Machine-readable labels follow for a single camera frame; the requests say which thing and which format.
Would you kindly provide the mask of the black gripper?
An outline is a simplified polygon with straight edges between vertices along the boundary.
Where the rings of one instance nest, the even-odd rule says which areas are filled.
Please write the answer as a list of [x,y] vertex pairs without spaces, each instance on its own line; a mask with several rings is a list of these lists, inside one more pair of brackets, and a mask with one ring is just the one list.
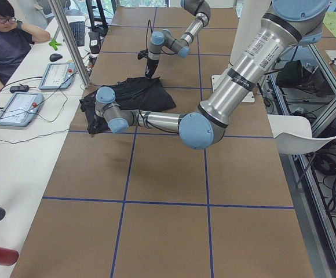
[[147,66],[145,68],[145,77],[151,79],[158,67],[159,60],[147,58]]

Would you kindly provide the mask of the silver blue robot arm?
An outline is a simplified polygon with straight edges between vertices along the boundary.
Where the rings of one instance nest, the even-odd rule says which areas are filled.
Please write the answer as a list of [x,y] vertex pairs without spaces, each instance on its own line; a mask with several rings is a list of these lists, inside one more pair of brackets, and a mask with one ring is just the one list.
[[219,142],[235,108],[251,92],[269,67],[288,47],[304,38],[319,39],[328,1],[272,1],[260,20],[260,29],[239,58],[221,75],[212,95],[188,114],[122,110],[110,87],[98,89],[95,113],[115,134],[130,126],[177,133],[190,148],[205,149]]
[[179,57],[185,58],[189,53],[190,45],[197,37],[200,30],[209,24],[211,9],[206,1],[181,1],[180,5],[184,10],[195,16],[195,19],[179,38],[175,38],[168,29],[154,31],[152,33],[147,47],[147,54],[145,55],[147,58],[147,65],[145,68],[146,78],[151,79],[154,75],[159,64],[160,54],[163,47],[168,48]]

